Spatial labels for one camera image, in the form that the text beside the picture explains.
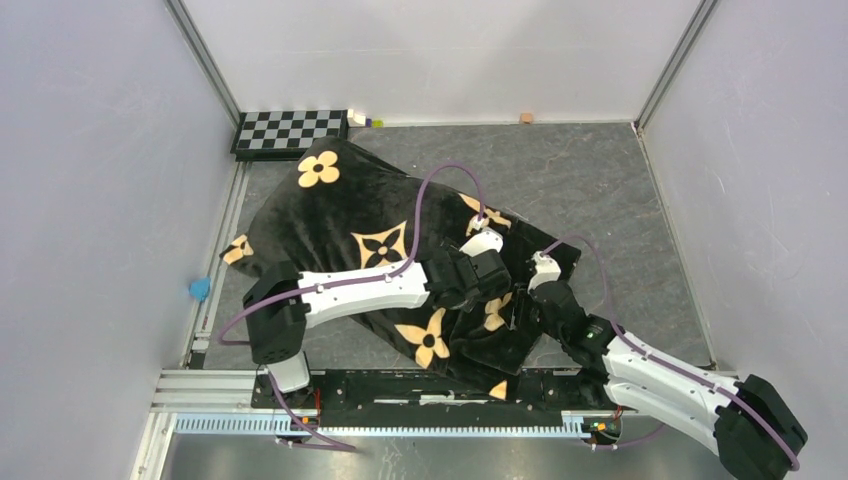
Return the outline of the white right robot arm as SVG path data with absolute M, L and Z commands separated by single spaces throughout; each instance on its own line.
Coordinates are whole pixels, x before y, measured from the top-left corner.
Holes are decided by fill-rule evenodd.
M 564 280 L 531 283 L 527 294 L 537 326 L 580 366 L 585 405 L 611 401 L 649 415 L 700 443 L 736 479 L 783 479 L 799 469 L 808 435 L 768 380 L 722 375 L 657 350 L 587 313 Z

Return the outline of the black floral pillowcase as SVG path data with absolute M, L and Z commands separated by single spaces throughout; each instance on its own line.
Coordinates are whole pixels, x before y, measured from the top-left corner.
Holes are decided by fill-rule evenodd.
M 535 346 L 510 330 L 513 297 L 526 289 L 533 254 L 548 250 L 564 275 L 580 257 L 577 248 L 557 244 L 510 213 L 451 187 L 424 184 L 349 141 L 324 138 L 284 177 L 222 259 L 254 278 L 285 261 L 312 272 L 377 267 L 464 244 L 474 214 L 488 214 L 489 227 L 503 237 L 511 288 L 471 311 L 448 311 L 443 334 L 450 355 L 422 368 L 506 400 Z M 421 325 L 434 311 L 431 305 L 388 309 L 358 314 L 355 321 L 414 361 L 394 328 Z

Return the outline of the black grey checkerboard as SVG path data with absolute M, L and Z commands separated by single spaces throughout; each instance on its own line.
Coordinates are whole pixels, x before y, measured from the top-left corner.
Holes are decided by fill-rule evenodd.
M 300 158 L 317 139 L 346 139 L 346 110 L 252 111 L 240 114 L 230 153 L 237 161 Z

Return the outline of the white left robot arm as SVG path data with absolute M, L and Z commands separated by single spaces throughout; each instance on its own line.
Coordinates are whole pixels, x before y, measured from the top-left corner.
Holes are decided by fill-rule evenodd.
M 447 249 L 421 262 L 395 262 L 342 272 L 300 272 L 290 262 L 271 268 L 243 298 L 248 343 L 255 364 L 267 370 L 278 397 L 290 407 L 314 394 L 302 343 L 308 329 L 343 317 L 387 309 L 434 307 L 421 324 L 394 330 L 427 368 L 450 352 L 443 319 L 506 293 L 511 276 L 495 249 L 467 254 Z

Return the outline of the blue small object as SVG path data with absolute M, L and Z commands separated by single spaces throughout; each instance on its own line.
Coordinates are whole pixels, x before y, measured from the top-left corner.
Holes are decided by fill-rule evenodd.
M 211 290 L 211 278 L 203 277 L 197 280 L 194 280 L 188 286 L 189 295 L 199 303 L 204 302 L 210 293 Z

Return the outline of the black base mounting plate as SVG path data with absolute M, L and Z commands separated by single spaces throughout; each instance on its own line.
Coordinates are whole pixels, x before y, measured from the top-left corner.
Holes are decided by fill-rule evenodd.
M 609 415 L 604 389 L 576 370 L 530 368 L 508 399 L 424 370 L 313 372 L 305 387 L 285 393 L 293 410 L 326 427 L 554 427 L 565 411 Z

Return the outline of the small white block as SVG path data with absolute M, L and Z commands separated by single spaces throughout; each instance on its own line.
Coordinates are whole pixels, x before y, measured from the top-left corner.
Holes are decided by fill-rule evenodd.
M 368 128 L 370 126 L 369 117 L 355 109 L 348 109 L 346 118 L 348 125 L 352 128 Z

